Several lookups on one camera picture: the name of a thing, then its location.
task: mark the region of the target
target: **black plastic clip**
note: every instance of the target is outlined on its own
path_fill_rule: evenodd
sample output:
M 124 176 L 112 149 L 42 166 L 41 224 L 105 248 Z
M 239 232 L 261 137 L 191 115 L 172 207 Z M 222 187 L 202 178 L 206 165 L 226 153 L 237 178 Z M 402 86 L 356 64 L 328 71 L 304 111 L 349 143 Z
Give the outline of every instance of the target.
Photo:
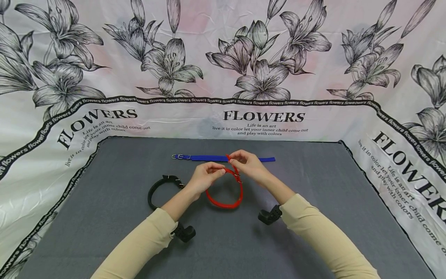
M 274 223 L 275 221 L 277 221 L 280 216 L 282 216 L 282 211 L 280 210 L 280 205 L 275 205 L 271 212 L 268 212 L 266 210 L 260 210 L 259 213 L 259 220 L 262 221 L 263 223 L 267 224 L 267 225 L 271 225 L 272 223 Z

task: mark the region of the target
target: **black border stripe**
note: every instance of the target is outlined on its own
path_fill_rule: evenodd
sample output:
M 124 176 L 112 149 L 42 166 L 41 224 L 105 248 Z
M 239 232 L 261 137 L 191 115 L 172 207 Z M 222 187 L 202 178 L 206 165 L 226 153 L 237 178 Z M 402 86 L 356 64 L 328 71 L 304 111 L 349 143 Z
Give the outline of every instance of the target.
M 446 168 L 436 159 L 434 159 L 421 145 L 421 143 L 398 121 L 390 117 L 388 114 L 381 110 L 381 106 L 375 102 L 370 100 L 287 100 L 287 101 L 255 101 L 255 100 L 240 100 L 240 99 L 221 99 L 221 98 L 152 98 L 152 99 L 142 99 L 132 96 L 116 96 L 112 98 L 106 99 L 93 99 L 93 98 L 84 98 L 78 100 L 76 103 L 71 106 L 69 110 L 66 112 L 62 112 L 53 118 L 49 119 L 43 124 L 43 127 L 37 132 L 36 137 L 26 144 L 24 147 L 17 149 L 12 152 L 8 156 L 5 156 L 2 160 L 0 160 L 0 166 L 5 167 L 5 170 L 0 174 L 0 180 L 4 178 L 4 176 L 9 171 L 11 165 L 21 156 L 26 153 L 32 151 L 37 146 L 41 145 L 48 136 L 51 128 L 58 123 L 61 119 L 67 118 L 73 115 L 76 111 L 79 110 L 81 106 L 84 104 L 113 104 L 120 102 L 135 102 L 139 104 L 240 104 L 240 105 L 248 105 L 248 106 L 368 106 L 373 108 L 376 111 L 376 114 L 379 119 L 384 121 L 386 124 L 391 126 L 395 131 L 401 134 L 406 141 L 413 147 L 415 152 L 419 155 L 419 157 L 426 163 L 426 165 L 430 166 L 446 183 Z M 432 165 L 432 162 L 435 162 L 438 168 L 435 168 Z

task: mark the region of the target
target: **red dog collar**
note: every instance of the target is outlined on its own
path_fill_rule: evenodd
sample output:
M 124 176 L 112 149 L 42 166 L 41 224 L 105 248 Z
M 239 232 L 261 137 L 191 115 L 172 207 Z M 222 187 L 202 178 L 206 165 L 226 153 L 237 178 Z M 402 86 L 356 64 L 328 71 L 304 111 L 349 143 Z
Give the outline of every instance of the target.
M 229 160 L 231 158 L 229 158 L 229 155 L 226 155 L 227 160 L 229 162 Z M 214 200 L 211 195 L 209 194 L 209 191 L 206 190 L 206 196 L 207 198 L 216 206 L 221 207 L 221 208 L 227 208 L 227 209 L 234 209 L 237 208 L 240 203 L 242 202 L 243 199 L 243 183 L 240 180 L 240 174 L 239 174 L 239 170 L 237 170 L 237 168 L 235 166 L 232 166 L 234 168 L 234 171 L 231 171 L 230 169 L 224 168 L 224 170 L 226 171 L 226 173 L 230 173 L 235 177 L 235 180 L 239 183 L 240 185 L 240 196 L 239 199 L 234 203 L 234 204 L 222 204 L 219 203 L 218 201 Z

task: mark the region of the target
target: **forearm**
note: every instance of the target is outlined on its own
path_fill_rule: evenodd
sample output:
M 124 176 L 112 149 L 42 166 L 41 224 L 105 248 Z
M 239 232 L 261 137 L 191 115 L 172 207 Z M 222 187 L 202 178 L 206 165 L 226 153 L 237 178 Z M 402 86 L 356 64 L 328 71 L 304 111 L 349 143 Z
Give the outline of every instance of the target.
M 154 255 L 166 248 L 177 223 L 162 209 L 154 211 L 109 254 L 91 279 L 133 279 Z
M 277 178 L 266 188 L 281 204 L 282 220 L 320 255 L 336 278 L 379 278 L 353 242 L 332 221 Z

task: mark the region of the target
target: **stem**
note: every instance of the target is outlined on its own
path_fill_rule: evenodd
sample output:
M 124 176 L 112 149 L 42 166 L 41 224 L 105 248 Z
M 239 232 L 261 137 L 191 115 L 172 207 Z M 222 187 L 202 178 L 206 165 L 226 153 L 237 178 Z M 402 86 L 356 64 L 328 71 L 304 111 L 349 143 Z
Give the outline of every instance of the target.
M 273 61 L 277 55 L 279 55 L 280 52 L 282 52 L 287 45 L 284 45 L 276 54 L 274 54 L 273 58 L 270 59 L 269 64 L 271 64 L 271 61 Z
M 54 41 L 51 40 L 51 43 L 48 46 L 48 49 L 46 50 L 45 55 L 43 56 L 43 65 L 45 65 L 45 66 L 48 64 L 48 57 L 50 56 L 51 49 L 53 48 L 53 46 L 54 46 Z

